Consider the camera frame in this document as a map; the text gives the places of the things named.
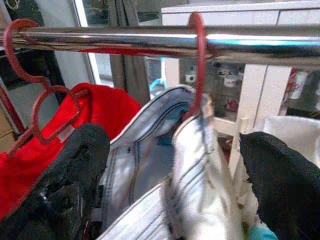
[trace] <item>white cabinet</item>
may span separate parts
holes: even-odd
[[[187,25],[193,11],[201,13],[205,25],[303,25],[320,23],[320,0],[301,1],[211,1],[162,9],[163,25]],[[169,86],[179,84],[184,75],[180,59],[166,58]],[[215,117],[218,132],[234,136],[229,167],[234,175],[239,161],[240,132],[252,129],[267,116],[277,116],[291,67],[246,64],[235,121]]]

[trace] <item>blue cloth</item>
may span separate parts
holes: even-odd
[[[278,240],[278,238],[269,228],[253,226],[249,231],[249,240]]]

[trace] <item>plastic hanger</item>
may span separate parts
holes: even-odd
[[[204,21],[201,14],[193,12],[190,15],[188,25],[195,28],[197,34],[197,69],[196,69],[196,83],[195,83],[195,101],[194,104],[190,104],[189,111],[183,115],[183,120],[197,114],[201,110],[202,94],[204,92],[204,80],[205,73],[207,71],[206,54],[207,54],[207,38],[204,27]]]
[[[13,70],[17,73],[17,75],[24,79],[27,82],[30,83],[40,83],[42,84],[44,90],[43,92],[38,96],[35,103],[33,104],[32,108],[32,117],[31,117],[31,126],[29,129],[27,129],[20,138],[14,143],[13,147],[7,152],[7,155],[9,159],[13,156],[13,154],[17,151],[18,148],[20,148],[26,140],[31,136],[34,135],[39,139],[39,142],[43,145],[48,144],[51,142],[54,138],[56,138],[62,131],[64,131],[69,125],[71,125],[80,115],[81,108],[80,104],[78,102],[77,95],[83,96],[85,94],[88,94],[89,92],[87,90],[84,90],[82,92],[79,92],[79,94],[75,95],[70,89],[64,87],[64,86],[50,86],[44,76],[33,76],[28,74],[24,71],[22,66],[20,65],[16,55],[14,48],[12,46],[12,40],[13,35],[18,33],[20,29],[22,28],[36,28],[39,27],[39,25],[29,19],[17,19],[12,21],[6,30],[4,31],[3,35],[3,46],[5,50],[5,54],[13,68]],[[77,112],[76,114],[71,117],[66,123],[64,123],[62,126],[60,126],[54,133],[52,133],[49,137],[44,137],[41,134],[41,130],[38,123],[38,114],[41,107],[41,104],[45,100],[47,96],[49,96],[52,93],[61,92],[66,93],[71,96],[71,98],[74,101],[74,104],[76,106]]]

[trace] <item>metal rod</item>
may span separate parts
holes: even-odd
[[[206,34],[208,58],[214,54],[218,62],[320,68],[320,26],[209,26]],[[183,58],[197,55],[196,41],[195,31],[185,26],[39,27],[23,29],[13,46]]]

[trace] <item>red shirt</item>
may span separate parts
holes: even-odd
[[[74,128],[84,123],[99,124],[112,140],[140,110],[139,104],[121,89],[88,83],[78,84],[72,89],[74,93],[82,90],[88,90],[90,94],[78,98],[81,113],[72,124]],[[48,137],[75,113],[75,104],[67,96],[42,134]],[[33,137],[11,159],[5,152],[0,153],[0,221],[19,207],[65,143],[66,140],[60,142],[56,137],[42,145],[37,137]]]

